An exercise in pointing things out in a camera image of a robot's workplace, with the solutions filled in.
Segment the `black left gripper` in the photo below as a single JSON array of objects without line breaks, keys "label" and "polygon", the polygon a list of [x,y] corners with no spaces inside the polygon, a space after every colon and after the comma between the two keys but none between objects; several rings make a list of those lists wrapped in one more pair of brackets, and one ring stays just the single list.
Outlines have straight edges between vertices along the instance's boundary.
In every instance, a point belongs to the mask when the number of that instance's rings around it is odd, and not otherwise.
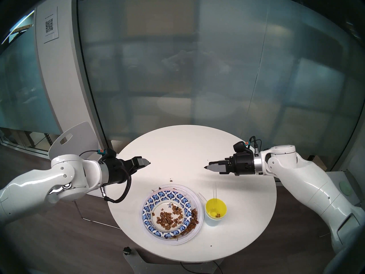
[{"label": "black left gripper", "polygon": [[100,168],[102,170],[103,185],[122,184],[127,182],[131,185],[132,174],[139,169],[145,168],[151,163],[141,156],[135,156],[130,160],[122,160],[115,157],[102,157]]}]

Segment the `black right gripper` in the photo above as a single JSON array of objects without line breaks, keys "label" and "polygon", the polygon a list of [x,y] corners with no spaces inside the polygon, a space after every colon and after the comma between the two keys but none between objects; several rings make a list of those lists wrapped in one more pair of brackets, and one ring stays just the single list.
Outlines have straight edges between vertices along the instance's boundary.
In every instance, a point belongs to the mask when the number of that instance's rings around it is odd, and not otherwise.
[{"label": "black right gripper", "polygon": [[225,160],[209,162],[204,168],[220,174],[254,175],[254,154],[247,152],[235,153],[233,156],[225,158]]}]

